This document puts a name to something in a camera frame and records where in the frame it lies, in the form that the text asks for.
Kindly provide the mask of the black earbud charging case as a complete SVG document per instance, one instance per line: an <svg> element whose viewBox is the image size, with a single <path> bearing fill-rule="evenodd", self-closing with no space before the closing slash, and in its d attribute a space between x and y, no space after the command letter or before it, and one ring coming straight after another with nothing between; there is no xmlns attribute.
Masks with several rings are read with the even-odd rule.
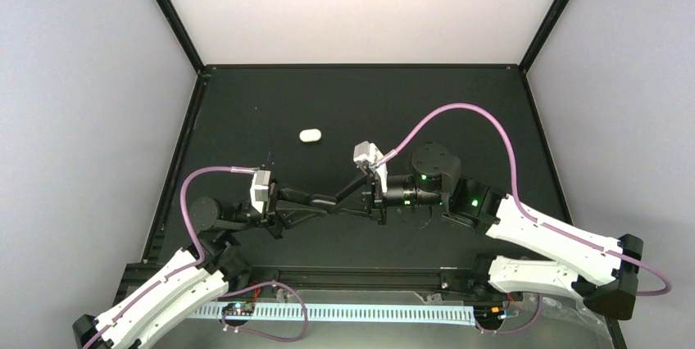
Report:
<svg viewBox="0 0 695 349"><path fill-rule="evenodd" d="M309 205L325 211L331 211L338 204L338 199L329 195L314 194L309 197Z"/></svg>

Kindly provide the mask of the white earbud charging case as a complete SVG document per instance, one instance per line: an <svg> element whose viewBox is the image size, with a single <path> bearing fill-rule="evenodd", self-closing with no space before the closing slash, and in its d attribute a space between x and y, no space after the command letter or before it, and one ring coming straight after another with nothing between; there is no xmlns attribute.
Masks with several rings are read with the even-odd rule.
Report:
<svg viewBox="0 0 695 349"><path fill-rule="evenodd" d="M322 132L319 129L303 129L299 133L299 139L302 143L316 143L322 138Z"/></svg>

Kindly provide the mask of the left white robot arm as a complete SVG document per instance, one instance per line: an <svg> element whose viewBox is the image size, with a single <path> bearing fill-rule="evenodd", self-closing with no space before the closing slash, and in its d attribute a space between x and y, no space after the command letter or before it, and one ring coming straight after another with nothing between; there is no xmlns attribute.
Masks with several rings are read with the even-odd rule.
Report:
<svg viewBox="0 0 695 349"><path fill-rule="evenodd" d="M110 310L76 320L72 328L79 348L149 348L210 301L256 293L265 287L292 291L277 281L251 283L248 268L238 257L232 232L258 225L282 226L294 212L302 218L328 215L334 207L333 199L279 190L263 170L234 167L232 172L252 175L250 202L230 216L197 227L192 221L193 208L187 204L187 191L201 173L192 173L183 182L179 195L191 247L178 250L151 278Z"/></svg>

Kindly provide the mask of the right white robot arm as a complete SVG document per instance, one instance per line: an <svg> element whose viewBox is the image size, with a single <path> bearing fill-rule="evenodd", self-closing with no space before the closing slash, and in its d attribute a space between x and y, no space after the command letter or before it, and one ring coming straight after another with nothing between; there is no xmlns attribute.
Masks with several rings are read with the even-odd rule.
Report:
<svg viewBox="0 0 695 349"><path fill-rule="evenodd" d="M639 268L623 258L640 258L640 238L590 233L536 211L511 194L463 176L460 159L436 143L411 154L408 175L388 174L385 157L368 141L354 147L352 160L366 177L358 188L357 214L385 220L389 207L439 205L452 222L543 256L540 261L484 258L483 266L466 277L474 297L536 292L574 298L609 319L632 318Z"/></svg>

